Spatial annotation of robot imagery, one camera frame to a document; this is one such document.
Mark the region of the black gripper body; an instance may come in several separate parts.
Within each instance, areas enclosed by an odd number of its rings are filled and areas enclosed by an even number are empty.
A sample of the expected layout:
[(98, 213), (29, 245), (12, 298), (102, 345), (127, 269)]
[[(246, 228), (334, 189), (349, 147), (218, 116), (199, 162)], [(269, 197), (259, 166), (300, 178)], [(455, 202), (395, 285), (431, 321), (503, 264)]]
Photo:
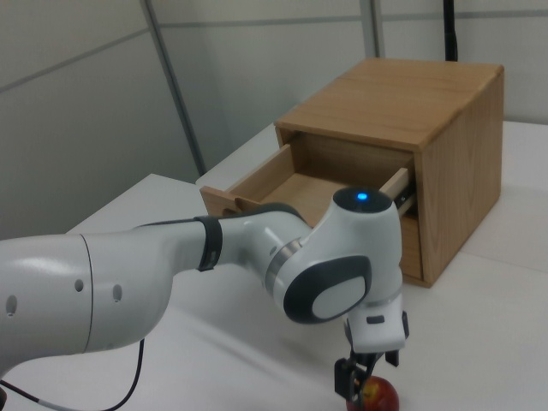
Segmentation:
[(368, 316), (364, 311), (347, 317), (347, 339), (356, 354), (384, 354), (405, 346), (408, 338), (408, 316), (396, 314)]

